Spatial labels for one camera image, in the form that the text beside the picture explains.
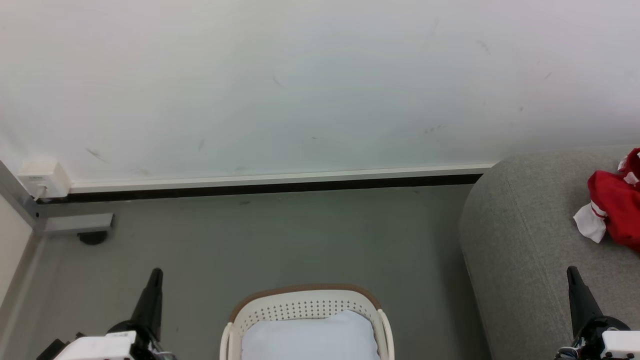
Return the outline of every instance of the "white power cord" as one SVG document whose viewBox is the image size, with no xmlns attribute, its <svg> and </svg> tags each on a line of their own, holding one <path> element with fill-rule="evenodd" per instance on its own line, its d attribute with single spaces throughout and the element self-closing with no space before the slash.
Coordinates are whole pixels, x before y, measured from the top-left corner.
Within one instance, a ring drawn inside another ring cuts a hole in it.
<svg viewBox="0 0 640 360">
<path fill-rule="evenodd" d="M 41 186 L 38 188 L 38 192 L 36 192 L 36 195 L 33 197 L 33 201 L 38 201 L 38 199 L 44 195 L 44 193 L 47 191 L 47 187 L 46 186 Z"/>
</svg>

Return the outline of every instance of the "gray floor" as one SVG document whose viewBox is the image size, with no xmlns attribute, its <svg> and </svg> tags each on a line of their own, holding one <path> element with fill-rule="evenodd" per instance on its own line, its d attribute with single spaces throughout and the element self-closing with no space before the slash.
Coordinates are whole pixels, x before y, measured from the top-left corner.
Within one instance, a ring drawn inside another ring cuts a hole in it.
<svg viewBox="0 0 640 360">
<path fill-rule="evenodd" d="M 113 211 L 90 247 L 45 241 L 7 359 L 35 357 L 77 331 L 131 315 L 152 268 L 164 270 L 161 343 L 181 360 L 216 359 L 232 308 L 269 288 L 350 282 L 380 300 L 398 359 L 489 359 L 457 241 L 470 186 L 137 200 L 47 207 Z"/>
</svg>

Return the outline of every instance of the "white fabric in basket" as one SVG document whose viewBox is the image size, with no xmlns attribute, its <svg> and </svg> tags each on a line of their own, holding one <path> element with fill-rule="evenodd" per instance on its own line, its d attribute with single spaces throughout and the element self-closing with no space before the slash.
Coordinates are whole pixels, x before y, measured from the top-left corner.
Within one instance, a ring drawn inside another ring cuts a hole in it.
<svg viewBox="0 0 640 360">
<path fill-rule="evenodd" d="M 371 322 L 353 311 L 325 319 L 260 321 L 242 339 L 242 360 L 380 360 Z"/>
</svg>

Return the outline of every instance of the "black caster wheel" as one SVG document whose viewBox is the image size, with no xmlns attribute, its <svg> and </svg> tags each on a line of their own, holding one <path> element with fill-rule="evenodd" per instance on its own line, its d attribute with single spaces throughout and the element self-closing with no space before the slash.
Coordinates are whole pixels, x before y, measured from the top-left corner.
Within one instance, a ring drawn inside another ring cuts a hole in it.
<svg viewBox="0 0 640 360">
<path fill-rule="evenodd" d="M 98 245 L 107 238 L 106 231 L 92 231 L 90 233 L 79 233 L 78 238 L 87 245 Z"/>
</svg>

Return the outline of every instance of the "white robot part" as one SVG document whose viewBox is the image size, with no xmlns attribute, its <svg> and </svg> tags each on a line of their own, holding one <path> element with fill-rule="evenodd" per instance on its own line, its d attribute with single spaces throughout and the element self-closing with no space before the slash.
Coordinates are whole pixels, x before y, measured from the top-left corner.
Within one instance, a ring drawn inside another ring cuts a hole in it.
<svg viewBox="0 0 640 360">
<path fill-rule="evenodd" d="M 135 341 L 135 331 L 85 336 L 67 345 L 55 360 L 132 360 L 129 351 Z"/>
<path fill-rule="evenodd" d="M 640 357 L 640 331 L 607 330 L 602 333 L 602 341 L 604 343 L 604 350 L 600 354 L 602 359 Z"/>
</svg>

